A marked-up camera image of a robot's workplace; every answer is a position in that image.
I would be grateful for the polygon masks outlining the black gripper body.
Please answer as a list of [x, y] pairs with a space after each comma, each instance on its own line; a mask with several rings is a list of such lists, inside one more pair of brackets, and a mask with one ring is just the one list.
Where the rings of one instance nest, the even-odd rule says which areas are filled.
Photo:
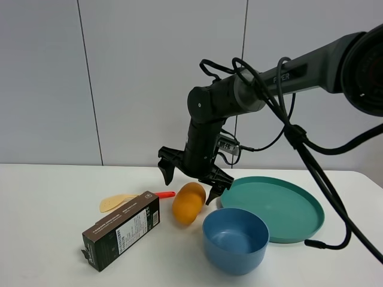
[[168, 160], [190, 178], [198, 179], [210, 186], [223, 186], [229, 189], [233, 178], [215, 165], [217, 140], [225, 119], [209, 123], [197, 123], [191, 119], [187, 141], [183, 150], [163, 146], [159, 149], [160, 160]]

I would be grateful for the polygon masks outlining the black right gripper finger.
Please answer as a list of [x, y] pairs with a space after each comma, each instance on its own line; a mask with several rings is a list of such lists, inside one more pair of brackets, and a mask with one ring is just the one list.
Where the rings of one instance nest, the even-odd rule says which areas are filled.
[[168, 160], [160, 160], [158, 162], [158, 168], [163, 175], [165, 185], [169, 185], [174, 177], [174, 165]]

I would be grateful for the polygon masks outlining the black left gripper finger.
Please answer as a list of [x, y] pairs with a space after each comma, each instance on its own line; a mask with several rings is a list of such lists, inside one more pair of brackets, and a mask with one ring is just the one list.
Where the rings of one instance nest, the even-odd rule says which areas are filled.
[[223, 186], [217, 185], [217, 186], [211, 187], [211, 190], [209, 192], [209, 195], [205, 204], [208, 206], [214, 199], [221, 197], [223, 192], [224, 192]]

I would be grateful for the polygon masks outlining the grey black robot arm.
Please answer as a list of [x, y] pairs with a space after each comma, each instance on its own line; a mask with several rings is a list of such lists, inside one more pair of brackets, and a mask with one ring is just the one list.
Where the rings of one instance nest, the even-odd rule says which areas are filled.
[[165, 184], [175, 169], [210, 185], [214, 199], [230, 188], [233, 178], [215, 165], [221, 128], [229, 117], [256, 112], [268, 97], [312, 88], [342, 93], [358, 110], [382, 115], [382, 27], [345, 35], [321, 48], [266, 72], [232, 60], [228, 77], [214, 75], [210, 86], [195, 87], [187, 98], [191, 117], [183, 150], [159, 149], [158, 167]]

